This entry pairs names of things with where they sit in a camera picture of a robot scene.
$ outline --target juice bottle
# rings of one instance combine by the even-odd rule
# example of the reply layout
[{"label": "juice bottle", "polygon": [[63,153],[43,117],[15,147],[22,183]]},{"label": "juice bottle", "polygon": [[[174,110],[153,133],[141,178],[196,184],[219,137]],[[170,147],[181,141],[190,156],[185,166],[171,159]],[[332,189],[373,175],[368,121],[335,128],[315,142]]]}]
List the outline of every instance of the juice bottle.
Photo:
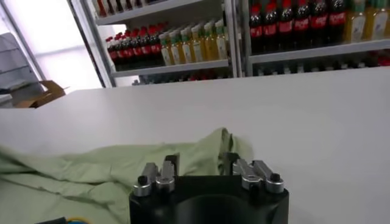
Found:
[{"label": "juice bottle", "polygon": [[195,62],[195,54],[194,49],[192,48],[192,44],[190,42],[188,29],[183,29],[180,31],[180,34],[182,35],[182,48],[184,52],[185,62],[186,63],[193,63]]},{"label": "juice bottle", "polygon": [[365,2],[362,0],[355,0],[353,3],[353,9],[348,14],[345,32],[345,39],[348,43],[361,41],[364,24],[366,23],[364,4]]},{"label": "juice bottle", "polygon": [[173,60],[175,65],[184,64],[185,57],[183,53],[183,48],[181,43],[179,42],[179,33],[177,30],[169,33],[169,37],[171,38],[171,52],[173,56]]},{"label": "juice bottle", "polygon": [[226,40],[225,40],[223,20],[219,20],[215,24],[215,27],[217,28],[217,47],[218,47],[219,59],[220,60],[227,59]]},{"label": "juice bottle", "polygon": [[161,42],[161,54],[163,56],[165,65],[166,66],[174,65],[171,46],[168,44],[166,40],[166,34],[160,34],[160,36],[158,37]]},{"label": "juice bottle", "polygon": [[199,37],[199,26],[194,26],[191,29],[191,32],[193,33],[193,49],[194,49],[194,55],[196,62],[204,61],[203,54],[202,54],[202,47],[200,44],[200,37]]},{"label": "juice bottle", "polygon": [[217,60],[218,59],[218,50],[217,43],[215,38],[213,38],[212,27],[210,23],[206,23],[205,28],[205,47],[207,60]]},{"label": "juice bottle", "polygon": [[386,0],[376,0],[374,10],[367,14],[366,26],[364,27],[364,39],[379,40],[384,38],[386,23],[388,20]]}]

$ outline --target display shelf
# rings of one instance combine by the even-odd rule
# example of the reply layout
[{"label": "display shelf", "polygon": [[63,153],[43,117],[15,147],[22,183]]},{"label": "display shelf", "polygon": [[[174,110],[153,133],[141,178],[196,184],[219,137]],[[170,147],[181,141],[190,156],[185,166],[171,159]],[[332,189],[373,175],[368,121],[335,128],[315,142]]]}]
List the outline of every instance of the display shelf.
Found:
[{"label": "display shelf", "polygon": [[189,5],[195,2],[201,2],[204,0],[166,0],[163,2],[158,2],[152,5],[147,5],[145,7],[125,11],[122,13],[118,13],[112,16],[108,16],[105,18],[96,19],[96,24],[98,26],[101,25],[112,25],[112,24],[122,24],[128,19],[141,17],[145,15],[150,15],[153,13],[165,11],[168,9],[174,9],[177,7],[181,7],[184,5]]},{"label": "display shelf", "polygon": [[134,75],[153,75],[153,74],[162,74],[170,72],[181,72],[181,71],[192,71],[199,69],[209,69],[209,68],[223,68],[228,67],[228,60],[216,60],[216,61],[205,61],[198,63],[190,63],[184,65],[172,65],[172,66],[160,66],[154,68],[144,68],[128,71],[113,72],[113,77],[127,77]]},{"label": "display shelf", "polygon": [[390,48],[390,39],[386,40],[375,40],[366,41],[352,44],[342,44],[337,46],[329,47],[318,47],[312,49],[304,49],[299,51],[286,51],[271,54],[261,54],[249,56],[249,62],[265,63],[272,61],[284,61],[284,60],[295,60],[301,58],[313,58],[313,57],[324,57],[339,54],[350,54],[364,51],[376,51]]}]

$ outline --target green fabric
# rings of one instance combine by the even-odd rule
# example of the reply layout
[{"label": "green fabric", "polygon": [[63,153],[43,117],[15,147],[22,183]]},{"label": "green fabric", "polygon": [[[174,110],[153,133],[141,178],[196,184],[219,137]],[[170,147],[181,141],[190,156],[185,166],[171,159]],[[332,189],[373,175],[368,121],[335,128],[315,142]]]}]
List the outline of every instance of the green fabric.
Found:
[{"label": "green fabric", "polygon": [[180,175],[219,175],[221,154],[252,151],[224,128],[197,143],[115,145],[79,155],[37,157],[0,147],[0,223],[84,217],[130,223],[128,196],[146,163],[180,154]]}]

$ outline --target cola bottle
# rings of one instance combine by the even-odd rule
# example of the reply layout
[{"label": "cola bottle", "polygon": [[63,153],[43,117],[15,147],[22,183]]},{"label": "cola bottle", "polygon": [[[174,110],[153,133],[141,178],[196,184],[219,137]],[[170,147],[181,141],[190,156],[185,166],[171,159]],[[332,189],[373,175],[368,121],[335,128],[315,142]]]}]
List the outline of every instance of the cola bottle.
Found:
[{"label": "cola bottle", "polygon": [[250,28],[250,44],[252,53],[257,54],[263,51],[263,25],[261,23],[260,5],[253,5],[251,8],[251,16],[249,19]]},{"label": "cola bottle", "polygon": [[278,41],[276,36],[276,3],[270,2],[266,7],[266,15],[264,17],[264,50],[268,52],[278,49]]},{"label": "cola bottle", "polygon": [[327,36],[327,5],[324,0],[316,0],[311,8],[310,32],[311,44],[320,47],[328,43]]},{"label": "cola bottle", "polygon": [[283,0],[283,10],[280,13],[278,23],[279,43],[283,50],[291,49],[294,46],[293,34],[293,11],[291,10],[291,0]]},{"label": "cola bottle", "polygon": [[332,0],[329,14],[329,43],[338,44],[344,41],[346,23],[346,5],[344,0]]},{"label": "cola bottle", "polygon": [[309,15],[310,10],[306,0],[299,0],[299,5],[295,11],[295,21],[293,26],[294,41],[296,48],[303,49],[310,47],[309,38]]}]

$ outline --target white table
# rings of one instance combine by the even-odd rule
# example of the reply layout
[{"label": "white table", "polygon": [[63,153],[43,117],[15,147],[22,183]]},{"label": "white table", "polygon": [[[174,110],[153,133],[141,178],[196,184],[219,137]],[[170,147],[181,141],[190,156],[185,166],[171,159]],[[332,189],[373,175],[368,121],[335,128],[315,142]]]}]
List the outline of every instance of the white table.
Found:
[{"label": "white table", "polygon": [[[385,224],[389,84],[390,69],[375,68],[76,91],[20,115],[25,130],[0,113],[0,142],[25,152],[73,153],[197,141],[227,127],[285,179],[290,223]],[[7,128],[21,130],[25,141],[4,135]]]}]

